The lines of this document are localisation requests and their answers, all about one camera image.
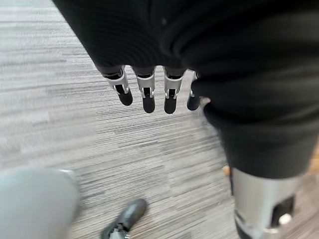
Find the ribbed black fabric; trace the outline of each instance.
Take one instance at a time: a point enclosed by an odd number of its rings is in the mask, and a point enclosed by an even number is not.
[[[98,69],[197,71],[192,89],[240,170],[307,168],[319,131],[318,0],[54,0]]]

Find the gray leg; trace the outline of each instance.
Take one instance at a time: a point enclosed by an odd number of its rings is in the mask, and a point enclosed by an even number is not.
[[[21,169],[0,175],[1,239],[66,239],[80,193],[70,174]]]

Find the striped gray carpet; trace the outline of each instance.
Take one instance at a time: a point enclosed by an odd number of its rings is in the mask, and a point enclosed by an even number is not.
[[[236,239],[224,156],[201,110],[186,108],[187,72],[173,115],[146,114],[128,67],[134,102],[121,105],[48,0],[0,3],[0,167],[70,168],[81,180],[83,211],[72,239],[97,239],[131,199],[150,211],[136,239]],[[319,238],[319,184],[307,177],[289,239]]]

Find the screw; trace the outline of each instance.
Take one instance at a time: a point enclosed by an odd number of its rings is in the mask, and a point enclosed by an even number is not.
[[[288,224],[290,221],[292,220],[292,216],[288,213],[283,214],[280,218],[279,218],[279,224],[280,225],[286,225]]]

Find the shoe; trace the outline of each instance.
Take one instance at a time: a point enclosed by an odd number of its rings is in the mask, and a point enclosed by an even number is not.
[[[104,228],[101,239],[128,238],[128,232],[145,214],[147,208],[148,204],[144,199],[131,202],[110,225]]]

